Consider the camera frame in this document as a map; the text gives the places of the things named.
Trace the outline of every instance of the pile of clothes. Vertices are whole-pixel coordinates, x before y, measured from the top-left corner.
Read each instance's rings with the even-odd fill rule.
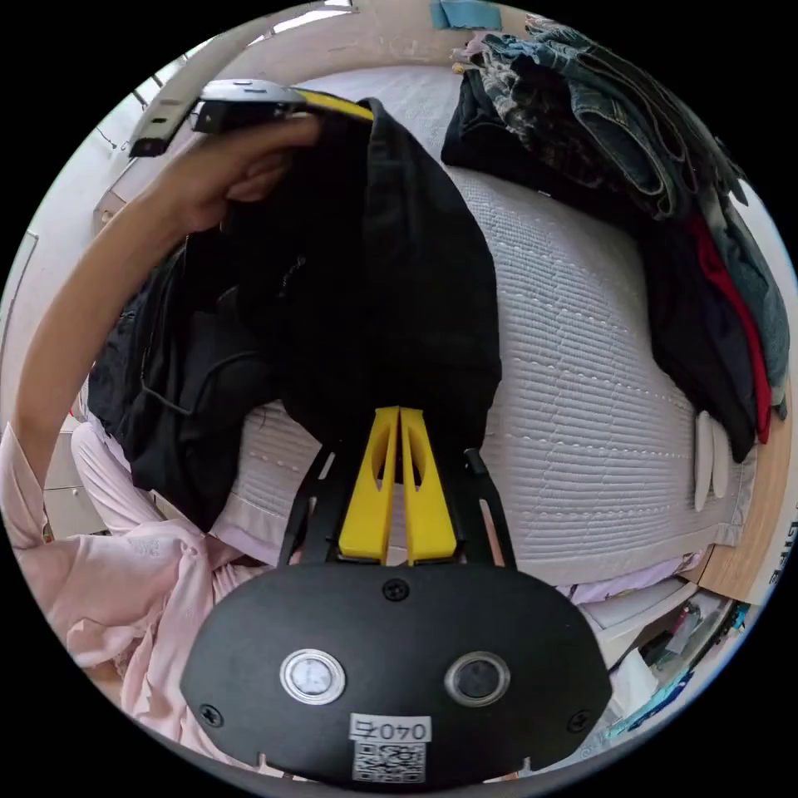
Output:
[[[244,418],[280,400],[335,448],[381,406],[479,448],[501,379],[493,258],[446,172],[377,100],[329,116],[262,202],[233,204],[130,299],[88,409],[136,487],[204,532],[238,472]]]
[[[726,429],[735,461],[786,417],[784,302],[731,202],[744,174],[645,71],[570,27],[477,33],[441,160],[547,194],[627,230],[648,286],[653,356]]]

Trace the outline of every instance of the window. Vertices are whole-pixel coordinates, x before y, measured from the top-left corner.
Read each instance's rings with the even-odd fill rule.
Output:
[[[307,22],[313,22],[317,19],[326,19],[327,17],[338,17],[341,14],[348,14],[348,11],[336,11],[330,9],[329,11],[325,8],[320,11],[308,11],[304,13],[301,17],[294,17],[293,19],[288,19],[285,22],[279,22],[277,25],[274,26],[274,32],[280,33],[281,31],[287,31],[290,27],[298,27],[300,25],[304,25]]]

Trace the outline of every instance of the white bedspread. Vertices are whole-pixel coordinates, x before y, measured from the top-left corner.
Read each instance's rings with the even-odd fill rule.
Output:
[[[444,67],[399,66],[307,85],[379,98],[439,158],[460,82]],[[755,453],[732,467],[726,498],[696,513],[694,410],[651,357],[634,242],[520,186],[449,172],[495,259],[504,379],[483,456],[521,569],[572,584],[735,544]],[[279,405],[253,413],[229,519],[278,544],[317,448]],[[394,506],[392,556],[401,559],[401,499]]]

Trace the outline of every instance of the printed number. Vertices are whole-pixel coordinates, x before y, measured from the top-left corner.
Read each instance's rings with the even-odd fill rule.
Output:
[[[431,740],[431,719],[428,717],[395,717],[391,715],[350,716],[349,739],[385,743],[427,743]]]

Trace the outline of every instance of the human arm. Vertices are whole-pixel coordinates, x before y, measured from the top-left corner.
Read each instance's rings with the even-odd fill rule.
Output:
[[[34,334],[11,427],[43,485],[61,424],[127,299],[186,235],[224,218],[228,200],[261,199],[286,153],[318,138],[311,117],[208,138],[178,155],[97,236]]]

